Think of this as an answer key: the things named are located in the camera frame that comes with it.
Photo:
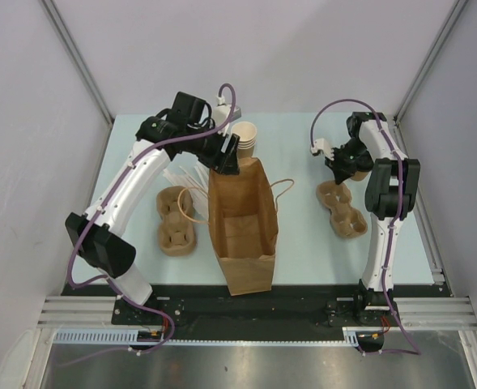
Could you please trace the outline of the pulp cup carrier tray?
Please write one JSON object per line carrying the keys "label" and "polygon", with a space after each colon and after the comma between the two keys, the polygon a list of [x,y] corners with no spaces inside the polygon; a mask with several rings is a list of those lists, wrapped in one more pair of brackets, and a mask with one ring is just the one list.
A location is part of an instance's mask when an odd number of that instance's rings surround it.
{"label": "pulp cup carrier tray", "polygon": [[170,186],[156,196],[156,210],[161,222],[158,228],[159,248],[169,257],[191,254],[197,245],[194,223],[188,216],[194,215],[190,192],[182,193],[181,205],[177,200],[184,186]]}

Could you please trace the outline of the brown paper coffee cup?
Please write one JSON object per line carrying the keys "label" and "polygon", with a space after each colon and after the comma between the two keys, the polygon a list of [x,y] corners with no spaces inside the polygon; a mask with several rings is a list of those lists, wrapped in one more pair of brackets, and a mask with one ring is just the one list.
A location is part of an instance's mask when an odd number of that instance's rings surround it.
{"label": "brown paper coffee cup", "polygon": [[363,181],[368,175],[370,171],[357,171],[351,176],[351,180],[355,182]]}

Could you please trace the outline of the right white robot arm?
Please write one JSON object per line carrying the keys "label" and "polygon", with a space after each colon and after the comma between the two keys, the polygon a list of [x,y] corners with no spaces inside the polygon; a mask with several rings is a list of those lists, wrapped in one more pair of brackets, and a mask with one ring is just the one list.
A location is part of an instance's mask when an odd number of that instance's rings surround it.
{"label": "right white robot arm", "polygon": [[358,323],[371,325],[396,311],[392,276],[396,243],[415,206],[420,163],[398,148],[383,115],[354,112],[347,119],[347,131],[350,139],[332,148],[326,165],[337,184],[358,172],[369,172],[364,205],[372,223],[371,238],[352,314]]}

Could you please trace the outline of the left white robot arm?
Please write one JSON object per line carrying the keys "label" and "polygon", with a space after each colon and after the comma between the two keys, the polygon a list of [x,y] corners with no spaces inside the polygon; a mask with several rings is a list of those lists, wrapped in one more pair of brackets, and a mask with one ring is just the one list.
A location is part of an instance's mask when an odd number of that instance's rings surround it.
{"label": "left white robot arm", "polygon": [[82,214],[66,218],[73,245],[70,260],[82,258],[95,268],[98,279],[130,303],[130,315],[139,323],[152,322],[158,305],[134,263],[136,249],[122,238],[130,217],[153,181],[184,152],[216,173],[237,175],[239,138],[229,125],[240,115],[234,96],[226,101],[219,94],[216,105],[210,106],[178,92],[171,107],[142,122],[125,163],[103,194]]}

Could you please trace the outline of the brown paper bag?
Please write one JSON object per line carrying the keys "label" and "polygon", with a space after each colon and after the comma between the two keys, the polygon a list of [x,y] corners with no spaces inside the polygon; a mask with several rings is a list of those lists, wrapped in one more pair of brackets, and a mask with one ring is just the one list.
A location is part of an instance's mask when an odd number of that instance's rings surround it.
{"label": "brown paper bag", "polygon": [[257,157],[238,161],[240,173],[223,175],[211,170],[207,196],[211,244],[231,296],[268,292],[275,272],[279,234],[278,195],[273,187],[295,181],[269,182]]}

